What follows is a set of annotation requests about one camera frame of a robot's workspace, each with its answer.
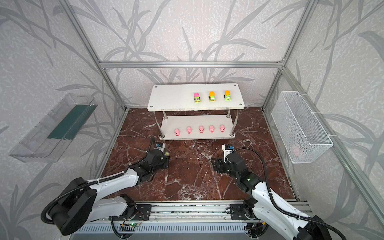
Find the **green truck orange load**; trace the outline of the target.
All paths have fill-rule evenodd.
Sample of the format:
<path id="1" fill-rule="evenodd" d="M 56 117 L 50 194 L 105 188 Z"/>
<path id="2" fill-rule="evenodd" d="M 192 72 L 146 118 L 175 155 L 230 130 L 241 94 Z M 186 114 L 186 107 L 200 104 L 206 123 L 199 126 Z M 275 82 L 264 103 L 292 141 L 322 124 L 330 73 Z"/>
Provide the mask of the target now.
<path id="1" fill-rule="evenodd" d="M 225 93 L 224 93 L 224 99 L 225 99 L 225 101 L 226 102 L 229 102 L 229 101 L 231 101 L 231 92 L 230 91 L 225 91 Z"/>
<path id="2" fill-rule="evenodd" d="M 211 103 L 216 101 L 216 95 L 215 95 L 215 92 L 213 92 L 213 91 L 209 92 L 209 101 L 210 101 Z"/>

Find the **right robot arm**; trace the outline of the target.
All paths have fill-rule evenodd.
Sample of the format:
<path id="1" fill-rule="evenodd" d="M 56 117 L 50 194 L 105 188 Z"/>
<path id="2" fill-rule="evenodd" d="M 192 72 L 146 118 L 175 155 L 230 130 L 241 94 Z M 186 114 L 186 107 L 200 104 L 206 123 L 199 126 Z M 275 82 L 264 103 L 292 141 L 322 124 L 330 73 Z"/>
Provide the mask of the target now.
<path id="1" fill-rule="evenodd" d="M 260 220 L 286 240 L 330 240 L 331 234 L 317 216 L 311 218 L 289 204 L 261 177 L 251 172 L 239 153 L 229 153 L 223 159 L 212 159 L 215 172 L 228 174 L 240 190 L 250 195 L 243 201 L 245 217 Z"/>

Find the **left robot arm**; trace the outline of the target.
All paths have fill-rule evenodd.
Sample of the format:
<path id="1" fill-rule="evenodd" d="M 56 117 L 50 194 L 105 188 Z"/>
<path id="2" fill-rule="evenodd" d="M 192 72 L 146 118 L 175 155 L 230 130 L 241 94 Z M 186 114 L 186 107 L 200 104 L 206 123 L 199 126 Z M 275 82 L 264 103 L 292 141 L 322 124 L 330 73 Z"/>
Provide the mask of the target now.
<path id="1" fill-rule="evenodd" d="M 76 178 L 42 210 L 41 220 L 68 236 L 86 223 L 133 212 L 135 202 L 128 196 L 108 196 L 149 181 L 156 171 L 167 169 L 169 161 L 169 154 L 156 148 L 125 171 L 88 181 Z"/>

